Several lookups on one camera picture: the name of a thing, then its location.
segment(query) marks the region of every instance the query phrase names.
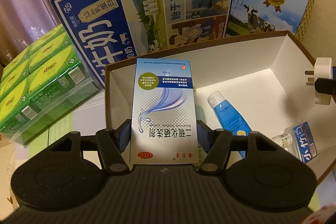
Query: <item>power plug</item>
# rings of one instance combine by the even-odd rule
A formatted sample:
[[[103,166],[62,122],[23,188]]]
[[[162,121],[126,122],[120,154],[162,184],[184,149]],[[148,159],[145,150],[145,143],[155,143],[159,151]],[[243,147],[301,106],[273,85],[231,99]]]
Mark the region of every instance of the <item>power plug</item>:
[[[314,71],[305,71],[308,77],[306,85],[315,86],[315,104],[330,105],[333,95],[333,64],[329,57],[318,57],[315,62]]]

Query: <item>barcode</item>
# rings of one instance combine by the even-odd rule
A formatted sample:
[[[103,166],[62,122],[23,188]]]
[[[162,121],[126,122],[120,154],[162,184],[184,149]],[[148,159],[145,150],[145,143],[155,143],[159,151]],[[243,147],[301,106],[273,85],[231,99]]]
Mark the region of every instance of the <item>barcode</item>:
[[[58,80],[58,82],[61,84],[62,87],[66,87],[67,85],[69,85],[69,81],[68,79],[65,78],[65,76],[63,76],[61,79]]]
[[[29,119],[32,120],[36,117],[37,113],[30,108],[30,106],[26,106],[23,110],[22,113]]]
[[[81,81],[83,81],[85,79],[85,76],[84,76],[84,74],[82,73],[82,71],[80,70],[79,67],[70,71],[69,76],[75,82],[76,85],[79,84]]]
[[[20,114],[16,115],[15,118],[16,118],[19,122],[24,122],[24,121],[25,121],[25,119],[24,119]]]
[[[314,143],[311,143],[311,144],[309,145],[309,147],[310,147],[310,152],[311,152],[312,158],[316,157],[317,152],[316,152],[315,144],[314,144]]]

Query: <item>white tube cap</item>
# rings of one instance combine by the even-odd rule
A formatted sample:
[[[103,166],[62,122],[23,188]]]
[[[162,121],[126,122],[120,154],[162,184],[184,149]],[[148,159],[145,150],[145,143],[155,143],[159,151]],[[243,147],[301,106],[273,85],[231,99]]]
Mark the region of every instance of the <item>white tube cap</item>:
[[[225,97],[221,94],[219,90],[213,92],[209,97],[208,97],[208,103],[211,105],[212,108],[215,108],[218,104],[223,102]]]

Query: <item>white plug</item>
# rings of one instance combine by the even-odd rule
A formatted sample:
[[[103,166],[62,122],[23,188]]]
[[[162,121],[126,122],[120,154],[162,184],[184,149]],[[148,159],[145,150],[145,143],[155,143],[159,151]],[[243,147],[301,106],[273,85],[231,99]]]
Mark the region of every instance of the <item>white plug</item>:
[[[318,57],[315,62],[314,71],[305,71],[306,75],[314,75],[314,78],[308,78],[307,85],[314,85],[318,78],[333,78],[333,63],[329,57]],[[331,95],[318,93],[315,90],[315,104],[330,105]]]

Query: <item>green packaged boxes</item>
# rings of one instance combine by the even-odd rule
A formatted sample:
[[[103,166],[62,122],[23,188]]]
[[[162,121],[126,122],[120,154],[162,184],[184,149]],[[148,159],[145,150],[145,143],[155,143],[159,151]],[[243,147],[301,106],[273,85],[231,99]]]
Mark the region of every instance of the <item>green packaged boxes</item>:
[[[0,132],[13,141],[27,144],[98,91],[62,29],[31,44],[1,79]]]
[[[1,82],[23,61],[29,59],[30,47],[25,48],[17,57],[15,57],[2,72]]]
[[[66,32],[50,40],[48,43],[43,45],[38,51],[30,55],[29,72],[30,73],[34,72],[51,56],[54,56],[56,53],[60,52],[70,44],[72,44],[72,42]]]
[[[5,136],[15,134],[25,124],[33,120],[39,110],[31,103],[28,92],[28,79],[25,78],[1,102],[0,132]],[[34,130],[42,130],[51,120],[40,120]]]
[[[36,53],[40,48],[42,48],[45,44],[47,44],[49,41],[54,39],[55,37],[58,37],[60,34],[66,33],[65,28],[62,24],[58,25],[48,33],[46,33],[44,36],[37,39],[33,44],[30,46],[30,55],[32,56],[34,53]]]
[[[0,94],[7,96],[23,79],[29,75],[29,59],[18,65],[6,78],[1,81]]]
[[[62,101],[59,98],[80,85],[86,78],[87,74],[82,62],[71,44],[29,76],[31,100],[40,110],[55,105],[47,112],[50,117],[57,119],[83,100],[77,102],[76,99],[83,96],[83,90],[78,94],[74,93],[68,98],[64,98]],[[85,94],[90,95],[96,91],[96,87],[92,83],[85,88],[88,89]]]

